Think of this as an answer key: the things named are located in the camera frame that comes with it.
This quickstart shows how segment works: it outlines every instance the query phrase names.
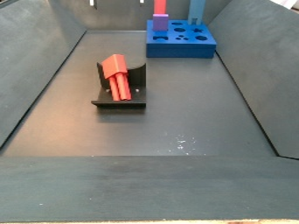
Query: black bracket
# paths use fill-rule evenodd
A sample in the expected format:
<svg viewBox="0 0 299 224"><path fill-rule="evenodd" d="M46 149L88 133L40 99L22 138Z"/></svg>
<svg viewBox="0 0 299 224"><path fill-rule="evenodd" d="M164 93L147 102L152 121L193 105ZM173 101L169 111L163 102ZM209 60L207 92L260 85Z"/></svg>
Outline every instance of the black bracket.
<svg viewBox="0 0 299 224"><path fill-rule="evenodd" d="M113 101L108 80L104 78L102 66L97 63L97 75L101 89L97 100L90 103L100 108L109 109L140 109L145 107L145 64L140 67L126 69L128 86L130 90L130 101Z"/></svg>

